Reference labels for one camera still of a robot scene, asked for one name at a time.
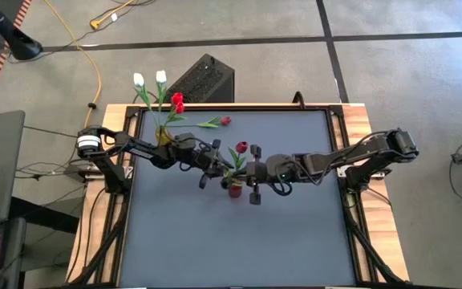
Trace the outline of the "black perforated computer case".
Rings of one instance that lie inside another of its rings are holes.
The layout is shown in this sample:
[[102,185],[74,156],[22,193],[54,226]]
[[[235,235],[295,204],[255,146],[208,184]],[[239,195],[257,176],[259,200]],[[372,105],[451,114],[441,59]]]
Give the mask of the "black perforated computer case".
[[185,103],[233,103],[235,70],[209,54],[204,54],[168,90],[169,103],[176,92]]

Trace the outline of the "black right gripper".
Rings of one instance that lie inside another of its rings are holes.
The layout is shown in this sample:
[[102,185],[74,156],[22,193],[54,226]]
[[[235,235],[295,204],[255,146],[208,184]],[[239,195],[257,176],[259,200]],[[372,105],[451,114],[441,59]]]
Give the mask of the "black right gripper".
[[249,194],[249,203],[259,206],[261,204],[261,195],[259,192],[259,184],[267,183],[270,180],[268,165],[261,162],[261,148],[252,144],[250,146],[250,154],[253,157],[253,166],[251,169],[250,184],[253,186],[253,191]]

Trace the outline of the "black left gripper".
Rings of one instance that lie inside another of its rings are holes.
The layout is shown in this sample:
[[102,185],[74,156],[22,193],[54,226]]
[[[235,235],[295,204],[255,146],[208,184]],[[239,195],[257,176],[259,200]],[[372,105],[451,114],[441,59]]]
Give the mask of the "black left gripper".
[[221,141],[215,139],[212,142],[212,151],[200,151],[195,158],[194,166],[203,172],[198,186],[204,189],[210,177],[223,177],[225,172],[231,169],[231,164],[220,154]]

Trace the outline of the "white artificial tulip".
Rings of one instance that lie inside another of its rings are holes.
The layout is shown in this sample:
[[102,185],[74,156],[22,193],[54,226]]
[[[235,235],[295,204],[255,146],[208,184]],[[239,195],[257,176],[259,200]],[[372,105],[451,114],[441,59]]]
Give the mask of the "white artificial tulip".
[[144,77],[140,73],[134,73],[133,81],[135,85],[134,89],[136,90],[136,94],[143,100],[143,102],[147,105],[148,109],[151,111],[152,101],[148,93],[148,90],[145,87]]
[[157,103],[159,104],[158,116],[160,116],[162,105],[164,103],[164,98],[167,93],[166,83],[167,83],[166,71],[157,71],[156,72],[156,87],[158,91]]

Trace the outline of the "yellow ribbed glass vase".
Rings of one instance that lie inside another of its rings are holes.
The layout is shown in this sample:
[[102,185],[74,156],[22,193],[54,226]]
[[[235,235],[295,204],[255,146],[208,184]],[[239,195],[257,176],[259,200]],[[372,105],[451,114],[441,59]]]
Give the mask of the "yellow ribbed glass vase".
[[155,137],[158,146],[165,146],[171,144],[175,137],[171,135],[168,128],[165,126],[160,126],[155,131]]

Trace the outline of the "black diagonal support strut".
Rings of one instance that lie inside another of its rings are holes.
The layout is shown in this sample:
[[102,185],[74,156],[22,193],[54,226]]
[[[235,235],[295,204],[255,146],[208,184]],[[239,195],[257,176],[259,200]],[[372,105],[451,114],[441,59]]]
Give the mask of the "black diagonal support strut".
[[93,256],[91,261],[85,267],[83,267],[78,277],[76,277],[68,283],[69,285],[82,286],[87,284],[89,278],[93,275],[95,270],[99,267],[101,263],[103,263],[103,258],[106,256],[107,251],[109,250],[114,240],[124,232],[127,211],[128,197],[124,197],[124,200],[121,205],[121,211],[115,225],[112,227],[108,235],[103,239],[102,244],[100,245],[99,249],[95,252],[95,255]]
[[405,280],[397,276],[393,270],[383,261],[379,253],[371,244],[370,239],[364,234],[360,225],[355,221],[351,210],[358,205],[358,202],[356,201],[350,205],[348,202],[347,193],[342,193],[341,199],[346,228],[352,234],[352,236],[359,241],[359,244],[363,248],[363,251],[366,255],[370,282],[377,283],[379,281],[378,273],[380,273],[386,283],[406,283]]

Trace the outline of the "black stand pole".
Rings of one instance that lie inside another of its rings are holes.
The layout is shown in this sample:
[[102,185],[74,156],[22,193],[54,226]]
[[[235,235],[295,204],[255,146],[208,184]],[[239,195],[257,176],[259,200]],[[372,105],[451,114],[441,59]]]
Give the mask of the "black stand pole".
[[0,11],[0,35],[6,40],[17,60],[30,60],[43,52],[42,45],[14,26]]

